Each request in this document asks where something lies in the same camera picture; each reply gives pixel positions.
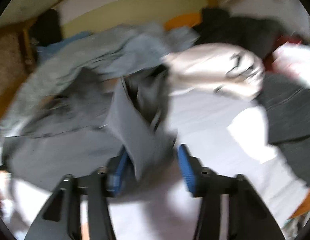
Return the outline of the large grey garment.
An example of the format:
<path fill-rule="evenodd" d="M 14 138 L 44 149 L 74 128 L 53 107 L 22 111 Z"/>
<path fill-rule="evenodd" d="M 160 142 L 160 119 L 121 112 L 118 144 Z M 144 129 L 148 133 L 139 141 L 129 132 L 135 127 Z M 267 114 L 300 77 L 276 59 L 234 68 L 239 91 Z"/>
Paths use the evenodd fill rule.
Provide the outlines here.
<path fill-rule="evenodd" d="M 4 168 L 52 191 L 62 176 L 85 176 L 125 150 L 140 179 L 173 154 L 175 137 L 165 126 L 168 73 L 162 65 L 141 70 L 108 90 L 98 74 L 84 68 L 19 135 L 4 140 Z"/>

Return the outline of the black clothes pile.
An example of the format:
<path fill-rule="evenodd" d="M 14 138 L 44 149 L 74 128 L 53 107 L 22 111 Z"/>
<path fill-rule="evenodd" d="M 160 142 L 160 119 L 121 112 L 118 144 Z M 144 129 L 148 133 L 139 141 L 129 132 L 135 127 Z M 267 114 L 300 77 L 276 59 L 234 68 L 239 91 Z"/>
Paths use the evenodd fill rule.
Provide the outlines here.
<path fill-rule="evenodd" d="M 203 8 L 201 23 L 193 27 L 199 35 L 196 44 L 228 43 L 240 46 L 264 59 L 276 40 L 288 30 L 272 18 L 231 16 L 218 8 Z"/>

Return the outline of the white bed sheet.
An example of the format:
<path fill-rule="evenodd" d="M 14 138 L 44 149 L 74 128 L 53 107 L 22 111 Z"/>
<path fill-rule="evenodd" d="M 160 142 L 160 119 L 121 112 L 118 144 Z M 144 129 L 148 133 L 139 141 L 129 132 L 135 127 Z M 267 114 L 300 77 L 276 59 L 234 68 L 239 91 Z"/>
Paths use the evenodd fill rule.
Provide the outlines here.
<path fill-rule="evenodd" d="M 13 181 L 27 183 L 14 194 L 31 221 L 26 239 L 80 239 L 82 203 L 91 239 L 284 238 L 282 225 L 309 189 L 265 144 L 263 114 L 245 102 L 197 90 L 170 89 L 168 96 L 165 126 L 175 137 L 171 158 L 140 179 L 129 158 L 115 197 L 106 191 L 108 163 L 85 176 L 66 174 L 52 191 L 9 172 Z M 7 171 L 4 140 L 19 135 L 35 112 L 3 138 L 1 170 Z M 180 172 L 181 144 L 202 165 L 201 197 L 188 191 Z"/>

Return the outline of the white folded printed shirt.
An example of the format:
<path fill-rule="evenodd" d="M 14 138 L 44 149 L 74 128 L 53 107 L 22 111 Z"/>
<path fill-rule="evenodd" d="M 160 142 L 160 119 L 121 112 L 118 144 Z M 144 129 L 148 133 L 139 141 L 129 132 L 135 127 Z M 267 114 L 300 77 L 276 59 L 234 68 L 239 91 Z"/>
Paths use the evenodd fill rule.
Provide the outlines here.
<path fill-rule="evenodd" d="M 173 85 L 244 100 L 260 93 L 264 65 L 253 52 L 227 43 L 207 43 L 162 57 Z"/>

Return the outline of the dark grey fleece garment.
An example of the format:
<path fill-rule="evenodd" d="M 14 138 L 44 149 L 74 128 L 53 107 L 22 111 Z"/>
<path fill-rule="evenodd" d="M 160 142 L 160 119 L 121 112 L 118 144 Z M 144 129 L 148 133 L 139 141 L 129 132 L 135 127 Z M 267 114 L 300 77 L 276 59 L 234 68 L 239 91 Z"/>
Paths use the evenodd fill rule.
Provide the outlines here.
<path fill-rule="evenodd" d="M 257 97 L 268 118 L 268 143 L 280 149 L 297 177 L 310 187 L 310 89 L 267 72 Z"/>

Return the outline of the light blue duvet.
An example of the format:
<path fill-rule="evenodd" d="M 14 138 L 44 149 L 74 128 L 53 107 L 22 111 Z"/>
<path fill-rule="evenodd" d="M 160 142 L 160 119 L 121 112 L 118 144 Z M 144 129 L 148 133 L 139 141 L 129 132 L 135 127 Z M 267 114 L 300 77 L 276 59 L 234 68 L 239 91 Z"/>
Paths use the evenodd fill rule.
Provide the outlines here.
<path fill-rule="evenodd" d="M 44 98 L 65 89 L 82 68 L 93 70 L 103 80 L 130 75 L 162 64 L 167 54 L 191 48 L 198 38 L 192 28 L 165 31 L 152 22 L 121 24 L 76 40 L 42 63 L 22 84 L 0 120 L 0 136 L 30 116 Z"/>

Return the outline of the blue cloth at headboard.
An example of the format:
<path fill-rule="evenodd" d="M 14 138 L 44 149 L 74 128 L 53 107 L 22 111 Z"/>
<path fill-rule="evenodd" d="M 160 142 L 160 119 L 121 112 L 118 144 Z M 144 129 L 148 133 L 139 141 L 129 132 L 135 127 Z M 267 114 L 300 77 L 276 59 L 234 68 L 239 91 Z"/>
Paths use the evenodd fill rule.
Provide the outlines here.
<path fill-rule="evenodd" d="M 36 47 L 36 52 L 37 52 L 37 64 L 43 63 L 45 61 L 47 61 L 48 59 L 50 59 L 54 54 L 56 54 L 59 50 L 61 50 L 62 48 L 64 48 L 66 45 L 80 40 L 82 38 L 86 38 L 89 37 L 90 35 L 92 35 L 92 32 L 89 31 L 83 31 L 80 32 L 78 34 L 75 34 L 69 38 L 65 38 L 60 42 L 57 43 L 52 43 L 46 47 L 41 47 L 41 46 L 37 46 Z"/>

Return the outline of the orange pillow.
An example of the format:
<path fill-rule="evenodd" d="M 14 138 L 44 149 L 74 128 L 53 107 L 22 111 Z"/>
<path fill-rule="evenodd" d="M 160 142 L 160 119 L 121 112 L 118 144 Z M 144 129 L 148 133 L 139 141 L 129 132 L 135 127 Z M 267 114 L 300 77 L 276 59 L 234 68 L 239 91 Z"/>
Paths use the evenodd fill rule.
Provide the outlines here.
<path fill-rule="evenodd" d="M 175 28 L 180 28 L 180 27 L 189 27 L 192 28 L 195 25 L 200 24 L 202 21 L 202 17 L 199 12 L 192 12 L 189 14 L 183 14 L 177 17 L 174 17 L 170 20 L 168 20 L 164 24 L 164 29 L 166 31 L 170 31 Z"/>

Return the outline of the black bag on shelf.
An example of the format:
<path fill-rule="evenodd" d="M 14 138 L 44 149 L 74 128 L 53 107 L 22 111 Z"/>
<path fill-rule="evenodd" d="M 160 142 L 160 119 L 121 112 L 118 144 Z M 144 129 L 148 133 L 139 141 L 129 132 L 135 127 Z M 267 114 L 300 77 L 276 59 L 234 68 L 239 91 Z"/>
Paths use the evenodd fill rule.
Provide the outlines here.
<path fill-rule="evenodd" d="M 59 14 L 54 9 L 48 9 L 36 19 L 30 27 L 30 37 L 40 47 L 47 47 L 50 44 L 62 41 Z"/>

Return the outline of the wooden bed frame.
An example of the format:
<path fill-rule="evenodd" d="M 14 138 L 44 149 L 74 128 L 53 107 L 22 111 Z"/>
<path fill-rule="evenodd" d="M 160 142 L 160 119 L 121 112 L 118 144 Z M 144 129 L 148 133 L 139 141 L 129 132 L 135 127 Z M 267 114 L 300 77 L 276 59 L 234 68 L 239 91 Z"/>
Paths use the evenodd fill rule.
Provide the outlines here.
<path fill-rule="evenodd" d="M 84 30 L 102 31 L 120 23 L 166 22 L 220 0 L 63 0 L 56 5 L 65 37 Z M 27 78 L 17 33 L 0 37 L 0 119 Z"/>

